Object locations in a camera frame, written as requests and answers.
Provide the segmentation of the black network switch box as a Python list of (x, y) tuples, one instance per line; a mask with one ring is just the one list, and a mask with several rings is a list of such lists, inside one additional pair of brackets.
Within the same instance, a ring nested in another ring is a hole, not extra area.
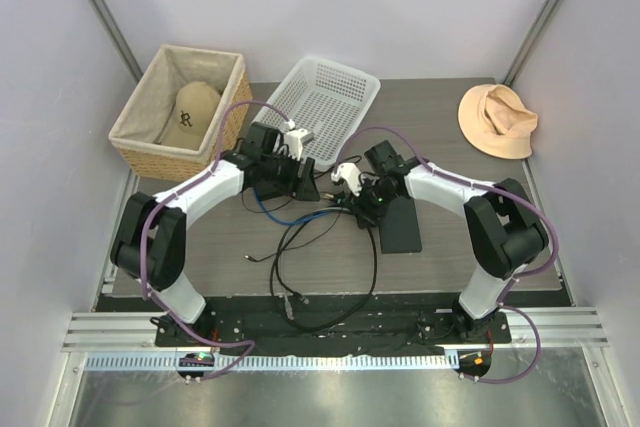
[(383, 254), (420, 253), (423, 249), (420, 226), (413, 199), (396, 198), (379, 225)]

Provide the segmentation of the white plastic mesh basket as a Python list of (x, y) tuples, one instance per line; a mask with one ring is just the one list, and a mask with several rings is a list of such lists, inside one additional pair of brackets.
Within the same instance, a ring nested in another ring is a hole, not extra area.
[(298, 128), (314, 134), (304, 148), (324, 171), (337, 160), (346, 139), (359, 127), (381, 82), (366, 72), (338, 62), (306, 56), (299, 60), (268, 98), (254, 120), (284, 129), (286, 114)]

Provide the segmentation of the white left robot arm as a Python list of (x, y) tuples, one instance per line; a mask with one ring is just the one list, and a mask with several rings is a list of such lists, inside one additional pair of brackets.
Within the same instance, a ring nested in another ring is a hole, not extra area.
[(135, 193), (127, 200), (110, 261), (139, 282), (190, 345), (212, 341), (215, 320), (210, 303), (184, 271), (188, 229), (225, 200), (258, 185), (296, 200), (318, 201), (315, 162), (305, 154), (313, 138), (304, 128), (281, 132), (254, 122), (246, 139), (200, 173), (165, 192)]

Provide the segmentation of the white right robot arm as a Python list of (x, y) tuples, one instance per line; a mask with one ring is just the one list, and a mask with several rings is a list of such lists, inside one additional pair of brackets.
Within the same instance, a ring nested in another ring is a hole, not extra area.
[(372, 180), (347, 162), (331, 175), (333, 182), (346, 183), (349, 202), (363, 221), (378, 225), (389, 204), (400, 197), (434, 204), (466, 221), (475, 269), (453, 302), (451, 327), (460, 340), (477, 340), (508, 287), (549, 244), (522, 185), (511, 178), (491, 183), (460, 177), (424, 158), (405, 160), (387, 141), (366, 151), (365, 157)]

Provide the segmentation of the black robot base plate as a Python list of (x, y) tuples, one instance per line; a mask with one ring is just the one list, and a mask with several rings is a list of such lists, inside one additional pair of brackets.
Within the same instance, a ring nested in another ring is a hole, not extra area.
[(208, 297), (199, 320), (183, 330), (151, 301), (103, 296), (97, 310), (154, 312), (158, 346), (196, 344), (201, 338), (222, 343), (245, 339), (256, 354), (342, 356), (395, 353), (454, 344), (506, 345), (512, 336), (506, 315), (497, 312), (484, 334), (460, 338), (452, 325), (454, 296), (444, 294), (311, 295)]

